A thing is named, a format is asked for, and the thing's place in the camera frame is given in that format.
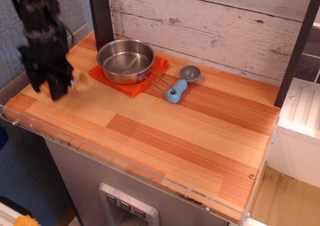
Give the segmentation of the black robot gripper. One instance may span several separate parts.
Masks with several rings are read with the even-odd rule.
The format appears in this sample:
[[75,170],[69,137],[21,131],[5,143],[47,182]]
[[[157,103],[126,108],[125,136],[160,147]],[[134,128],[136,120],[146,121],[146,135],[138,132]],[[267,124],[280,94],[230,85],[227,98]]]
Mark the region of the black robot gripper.
[[67,29],[23,30],[27,38],[27,46],[19,46],[21,62],[32,88],[38,93],[40,85],[49,74],[61,77],[49,77],[48,85],[53,101],[68,93],[77,80],[73,78],[73,67],[66,59],[69,51]]

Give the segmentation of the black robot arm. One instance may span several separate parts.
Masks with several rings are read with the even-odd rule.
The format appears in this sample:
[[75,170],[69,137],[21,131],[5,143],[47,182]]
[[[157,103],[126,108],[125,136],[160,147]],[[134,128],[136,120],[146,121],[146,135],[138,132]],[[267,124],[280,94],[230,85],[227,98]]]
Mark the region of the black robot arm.
[[66,59],[71,31],[58,19],[59,4],[57,0],[11,1],[28,41],[18,51],[32,88],[58,100],[77,84]]

